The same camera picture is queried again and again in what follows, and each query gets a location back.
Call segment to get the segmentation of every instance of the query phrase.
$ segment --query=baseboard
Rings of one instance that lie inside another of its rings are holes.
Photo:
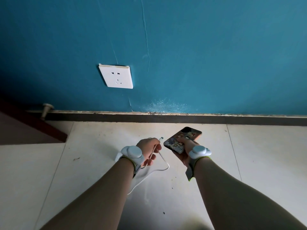
[[[29,113],[36,117],[40,117],[41,115],[41,111],[29,111]],[[184,114],[157,112],[52,111],[47,115],[46,120],[307,126],[307,116]]]

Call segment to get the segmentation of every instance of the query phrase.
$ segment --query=forearm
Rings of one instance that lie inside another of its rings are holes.
[[[121,158],[42,229],[117,229],[133,172],[132,162]]]
[[[277,203],[235,179],[209,158],[196,163],[194,174],[216,230],[306,229]]]

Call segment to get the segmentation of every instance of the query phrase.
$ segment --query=dark wooden baseboard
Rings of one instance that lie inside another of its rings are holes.
[[[39,117],[41,113],[31,113]],[[105,113],[49,113],[46,120],[84,122],[133,122],[133,123],[211,123],[307,126],[304,117],[275,116],[224,116],[224,115],[160,115],[160,114],[105,114]]]

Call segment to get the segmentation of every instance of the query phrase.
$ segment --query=hand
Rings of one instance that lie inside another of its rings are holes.
[[[155,146],[156,148],[154,150],[154,153],[158,153],[158,151],[162,149],[160,141],[157,138],[141,139],[136,146],[142,150],[143,156],[145,158],[143,166],[145,166],[146,164],[153,164],[153,160],[156,158],[156,155],[152,154],[151,158],[149,158],[149,156],[151,155]]]
[[[175,153],[175,155],[182,161],[182,163],[185,165],[185,166],[188,166],[189,165],[189,155],[188,153],[194,148],[194,146],[196,145],[199,145],[198,143],[190,140],[190,139],[187,139],[185,137],[181,137],[181,138],[177,138],[177,141],[179,143],[183,143],[184,146],[185,146],[185,150],[182,154],[179,154],[175,151],[173,151]]]

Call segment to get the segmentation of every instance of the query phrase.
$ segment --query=charging cable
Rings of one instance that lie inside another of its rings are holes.
[[[149,159],[151,159],[151,156],[152,156],[152,154],[153,154],[153,152],[155,151],[155,149],[156,149],[156,146],[153,148],[153,151],[151,152],[151,155],[149,156]],[[166,169],[163,169],[163,170],[153,170],[153,171],[151,171],[146,177],[144,177],[138,184],[136,184],[133,188],[132,188],[132,190],[127,194],[127,195],[129,195],[129,194],[131,194],[132,193],[132,191],[138,186],[138,185],[140,185],[146,178],[148,178],[149,177],[149,175],[151,175],[153,172],[155,172],[155,171],[165,171],[165,170],[168,170],[169,169],[169,164],[167,163],[167,161],[164,159],[164,157],[161,155],[161,153],[160,153],[160,151],[158,151],[158,153],[160,154],[160,156],[162,157],[162,159],[165,161],[165,163],[167,164],[167,168]]]

